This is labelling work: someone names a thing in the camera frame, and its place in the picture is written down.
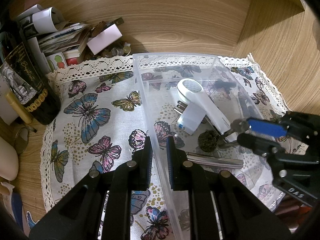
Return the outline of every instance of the wooden desk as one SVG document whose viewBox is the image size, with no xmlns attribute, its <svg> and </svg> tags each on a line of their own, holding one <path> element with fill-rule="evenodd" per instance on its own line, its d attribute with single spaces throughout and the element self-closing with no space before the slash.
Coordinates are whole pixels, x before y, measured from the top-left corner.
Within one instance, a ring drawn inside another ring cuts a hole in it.
<svg viewBox="0 0 320 240">
<path fill-rule="evenodd" d="M 246 57 L 252 52 L 295 111 L 320 114 L 320 38 L 315 18 L 288 0 L 43 0 L 68 20 L 96 24 L 123 17 L 120 31 L 136 52 L 194 52 Z M 23 10 L 15 0 L 11 16 Z M 39 150 L 44 127 L 31 136 L 14 181 L 25 211 L 44 213 Z"/>
</svg>

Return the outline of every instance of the screw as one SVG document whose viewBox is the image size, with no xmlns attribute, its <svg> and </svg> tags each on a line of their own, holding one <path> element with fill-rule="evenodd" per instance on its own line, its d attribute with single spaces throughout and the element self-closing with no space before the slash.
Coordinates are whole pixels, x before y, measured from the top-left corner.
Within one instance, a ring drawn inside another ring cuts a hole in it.
<svg viewBox="0 0 320 240">
<path fill-rule="evenodd" d="M 224 178 L 229 178 L 230 175 L 231 175 L 230 171 L 226 171 L 226 170 L 221 171 L 220 174 L 221 174 L 221 176 L 224 177 Z"/>
<path fill-rule="evenodd" d="M 100 174 L 100 172 L 97 171 L 97 170 L 93 170 L 93 171 L 90 171 L 90 172 L 89 172 L 89 176 L 90 176 L 91 178 L 95 178 L 95 177 L 97 177 L 99 174 Z"/>
<path fill-rule="evenodd" d="M 272 147 L 271 151 L 272 151 L 273 153 L 277 153 L 277 152 L 278 152 L 278 149 L 277 149 L 277 147 Z"/>
<path fill-rule="evenodd" d="M 193 165 L 193 163 L 191 161 L 184 161 L 182 165 L 185 166 L 186 168 L 190 168 Z"/>
<path fill-rule="evenodd" d="M 286 170 L 281 170 L 281 171 L 279 171 L 279 176 L 280 176 L 281 178 L 287 176 L 287 171 L 286 171 Z"/>
<path fill-rule="evenodd" d="M 137 163 L 135 161 L 127 161 L 127 166 L 133 168 Z"/>
</svg>

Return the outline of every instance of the pink box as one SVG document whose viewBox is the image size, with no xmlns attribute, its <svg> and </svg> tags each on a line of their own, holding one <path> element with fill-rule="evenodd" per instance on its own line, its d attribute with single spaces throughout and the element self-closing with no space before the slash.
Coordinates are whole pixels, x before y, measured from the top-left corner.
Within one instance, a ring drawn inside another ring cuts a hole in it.
<svg viewBox="0 0 320 240">
<path fill-rule="evenodd" d="M 110 45 L 117 39 L 121 38 L 122 34 L 117 25 L 113 24 L 106 28 L 102 33 L 99 33 L 92 40 L 88 41 L 87 45 L 94 55 L 102 51 L 106 46 Z"/>
</svg>

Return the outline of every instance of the white bottle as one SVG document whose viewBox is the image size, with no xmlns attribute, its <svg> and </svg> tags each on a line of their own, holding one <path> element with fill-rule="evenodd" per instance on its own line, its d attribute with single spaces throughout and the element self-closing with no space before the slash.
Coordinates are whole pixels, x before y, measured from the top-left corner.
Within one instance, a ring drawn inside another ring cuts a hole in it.
<svg viewBox="0 0 320 240">
<path fill-rule="evenodd" d="M 9 181 L 17 177 L 19 161 L 16 150 L 0 137 L 0 177 Z"/>
</svg>

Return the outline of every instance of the tablecloth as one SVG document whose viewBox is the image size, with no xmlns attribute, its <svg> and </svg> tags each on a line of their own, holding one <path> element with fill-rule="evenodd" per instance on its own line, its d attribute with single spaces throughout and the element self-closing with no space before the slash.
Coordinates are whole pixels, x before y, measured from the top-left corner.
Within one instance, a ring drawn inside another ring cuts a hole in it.
<svg viewBox="0 0 320 240">
<path fill-rule="evenodd" d="M 276 120 L 288 110 L 281 94 L 260 70 L 253 57 L 219 57 L 248 92 L 263 117 Z M 49 74 L 50 85 L 61 99 L 61 111 L 47 126 L 41 149 L 44 206 L 49 211 L 90 170 L 114 170 L 143 147 L 147 127 L 138 103 L 132 57 L 86 61 Z M 161 129 L 174 124 L 162 122 Z M 278 140 L 290 153 L 303 154 L 305 145 Z M 272 174 L 264 158 L 236 149 L 244 168 L 231 172 L 268 208 L 274 210 L 283 193 L 272 186 Z M 153 162 L 150 187 L 132 192 L 131 239 L 174 239 L 166 212 L 159 176 Z M 189 230 L 188 208 L 181 210 L 183 231 Z"/>
</svg>

